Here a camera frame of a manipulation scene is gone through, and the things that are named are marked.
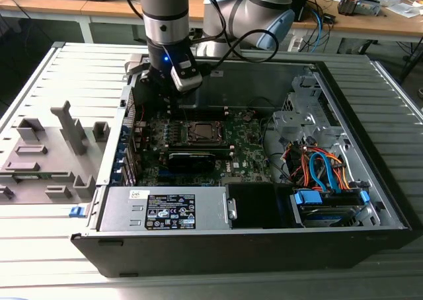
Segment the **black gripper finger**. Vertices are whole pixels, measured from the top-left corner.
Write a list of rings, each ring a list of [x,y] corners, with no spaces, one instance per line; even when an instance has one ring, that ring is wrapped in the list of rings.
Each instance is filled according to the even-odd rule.
[[[178,110],[178,92],[173,80],[161,72],[145,70],[138,81],[139,101],[148,110],[174,115]]]

